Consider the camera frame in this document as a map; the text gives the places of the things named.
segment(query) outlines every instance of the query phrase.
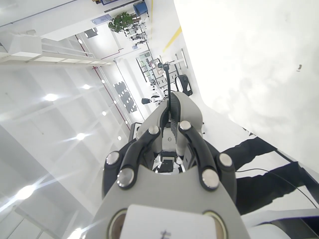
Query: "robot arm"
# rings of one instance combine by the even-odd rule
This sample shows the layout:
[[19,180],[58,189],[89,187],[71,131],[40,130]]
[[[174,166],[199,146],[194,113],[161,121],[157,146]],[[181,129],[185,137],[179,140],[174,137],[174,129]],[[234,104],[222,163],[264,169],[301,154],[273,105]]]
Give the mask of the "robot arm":
[[[141,213],[143,207],[150,207],[156,216],[158,208],[187,212],[185,217],[208,215],[216,228],[212,238],[249,238],[234,204],[236,177],[230,157],[223,157],[203,140],[202,115],[193,101],[180,92],[171,94],[171,130],[186,172],[167,176],[152,171],[169,121],[168,101],[164,101],[140,126],[136,140],[107,157],[103,180],[106,196],[86,238],[120,238],[122,226],[127,230],[132,225],[130,221],[124,223],[131,205],[138,205]],[[134,224],[135,228],[140,226],[140,234],[144,231],[143,223],[139,223],[142,219],[135,218]]]

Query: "desk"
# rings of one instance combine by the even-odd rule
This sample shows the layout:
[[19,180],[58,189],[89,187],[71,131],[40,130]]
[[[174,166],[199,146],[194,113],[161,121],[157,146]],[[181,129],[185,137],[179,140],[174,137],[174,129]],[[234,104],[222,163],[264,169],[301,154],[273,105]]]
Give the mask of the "desk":
[[206,105],[319,172],[319,0],[174,3]]

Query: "red pipe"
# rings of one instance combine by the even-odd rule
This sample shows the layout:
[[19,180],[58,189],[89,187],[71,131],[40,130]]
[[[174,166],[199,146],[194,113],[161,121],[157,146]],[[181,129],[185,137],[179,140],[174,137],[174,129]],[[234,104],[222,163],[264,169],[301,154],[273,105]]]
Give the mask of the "red pipe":
[[[97,70],[96,70],[96,69],[97,69],[97,67],[93,67],[93,69],[95,70],[96,74],[99,76],[99,79],[100,79],[100,80],[102,80],[102,79],[101,79],[101,77],[100,77],[100,75],[99,75],[99,73],[98,73],[98,72],[97,72]],[[114,99],[112,98],[112,96],[111,96],[110,92],[108,92],[108,94],[109,94],[110,98],[112,99],[112,101],[114,102]],[[122,113],[120,112],[120,110],[119,110],[119,108],[117,107],[117,105],[116,105],[116,104],[115,104],[115,107],[116,107],[116,109],[118,110],[118,112],[120,113],[120,115],[121,115],[122,119],[123,119],[123,120],[124,120],[124,122],[125,122],[125,118],[122,116]]]
[[107,56],[107,57],[111,57],[111,56],[113,56],[113,55],[117,55],[117,54],[120,52],[120,50],[122,50],[122,49],[124,49],[124,48],[119,49],[117,53],[112,54],[112,55],[109,55],[109,56]]

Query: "metal screw head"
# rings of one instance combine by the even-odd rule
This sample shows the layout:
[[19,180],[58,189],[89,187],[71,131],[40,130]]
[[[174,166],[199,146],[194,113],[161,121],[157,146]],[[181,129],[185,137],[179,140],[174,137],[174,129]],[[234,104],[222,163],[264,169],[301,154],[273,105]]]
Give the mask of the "metal screw head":
[[220,162],[226,167],[230,167],[233,164],[232,158],[225,153],[220,154]]
[[186,120],[183,120],[183,121],[180,123],[180,128],[181,128],[182,130],[189,130],[191,126],[192,126],[192,125],[191,125],[188,121],[186,121]]
[[148,132],[149,132],[150,134],[152,134],[152,135],[157,134],[159,130],[160,130],[159,127],[157,127],[156,125],[155,125],[155,126],[150,126],[150,127],[148,128]]
[[106,157],[106,163],[108,165],[113,165],[114,163],[117,162],[117,160],[119,159],[120,154],[117,151],[113,151],[111,152],[109,155],[107,155]]
[[124,168],[117,175],[117,185],[119,187],[126,187],[132,183],[134,179],[134,171],[131,168]]
[[219,177],[218,174],[212,169],[206,169],[202,173],[202,180],[206,187],[215,189],[219,185]]

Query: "black cable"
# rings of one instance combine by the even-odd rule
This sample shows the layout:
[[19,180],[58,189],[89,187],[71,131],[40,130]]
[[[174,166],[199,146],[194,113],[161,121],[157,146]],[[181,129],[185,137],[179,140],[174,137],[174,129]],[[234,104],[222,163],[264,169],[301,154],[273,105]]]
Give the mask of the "black cable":
[[[286,179],[284,179],[283,177],[280,177],[279,175],[277,175],[277,174],[275,174],[275,173],[273,173],[273,172],[270,172],[270,171],[267,171],[267,170],[264,170],[264,169],[260,169],[260,168],[254,168],[254,169],[249,169],[249,170],[245,170],[245,171],[236,171],[236,172],[249,172],[249,171],[254,171],[254,170],[260,170],[260,171],[269,172],[269,173],[271,173],[271,174],[273,174],[273,175],[279,177],[280,179],[282,179],[282,180],[288,182],[288,181],[287,181]],[[294,188],[296,188],[298,191],[300,191],[304,196],[306,196],[307,199],[314,205],[315,208],[318,208],[318,207],[316,206],[316,204],[314,204],[314,202],[313,202],[307,195],[305,195],[302,190],[300,190],[298,187],[296,187],[296,186],[293,185],[292,183],[290,183],[290,182],[288,182],[288,183],[289,183],[291,186],[293,186]]]
[[169,71],[164,68],[167,80],[167,94],[168,94],[168,111],[171,113],[171,81],[169,79]]

